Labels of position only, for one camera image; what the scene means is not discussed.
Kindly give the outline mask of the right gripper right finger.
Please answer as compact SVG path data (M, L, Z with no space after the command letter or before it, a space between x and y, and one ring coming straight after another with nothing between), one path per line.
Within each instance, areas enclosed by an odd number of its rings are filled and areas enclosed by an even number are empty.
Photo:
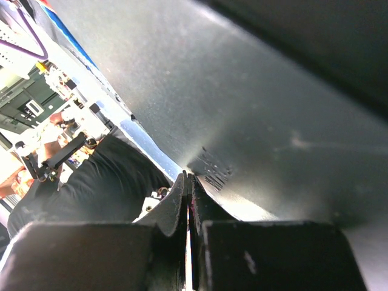
M233 218L189 175L195 290L366 290L345 235L311 221Z

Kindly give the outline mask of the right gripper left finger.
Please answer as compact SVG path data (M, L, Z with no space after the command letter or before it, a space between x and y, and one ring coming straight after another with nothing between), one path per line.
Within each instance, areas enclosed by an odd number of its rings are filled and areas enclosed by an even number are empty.
M134 223L31 223L1 260L2 290L181 290L187 175Z

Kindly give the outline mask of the black network switch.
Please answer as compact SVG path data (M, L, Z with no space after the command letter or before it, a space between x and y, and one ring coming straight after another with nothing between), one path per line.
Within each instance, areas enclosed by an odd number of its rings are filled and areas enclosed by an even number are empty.
M141 125L235 215L387 223L386 1L53 1Z

